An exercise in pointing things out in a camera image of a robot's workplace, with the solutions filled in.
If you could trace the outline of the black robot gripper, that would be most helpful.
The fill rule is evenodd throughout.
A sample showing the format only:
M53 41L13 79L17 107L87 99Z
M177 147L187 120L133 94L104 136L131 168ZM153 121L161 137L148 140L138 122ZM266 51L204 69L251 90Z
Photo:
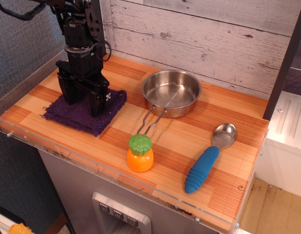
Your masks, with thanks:
M102 75L103 54L100 45L74 48L65 46L67 61L57 61L58 81L69 105L83 100L89 94L91 116L106 109L109 82Z

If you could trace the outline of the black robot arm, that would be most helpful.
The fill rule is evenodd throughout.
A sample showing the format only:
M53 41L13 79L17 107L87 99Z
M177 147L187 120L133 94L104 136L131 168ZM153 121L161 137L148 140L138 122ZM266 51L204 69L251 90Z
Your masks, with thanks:
M56 62L63 96L68 104L75 104L87 93L95 117L106 108L110 85L102 75L109 43L104 39L101 11L91 0L51 0L47 4L65 37L68 60Z

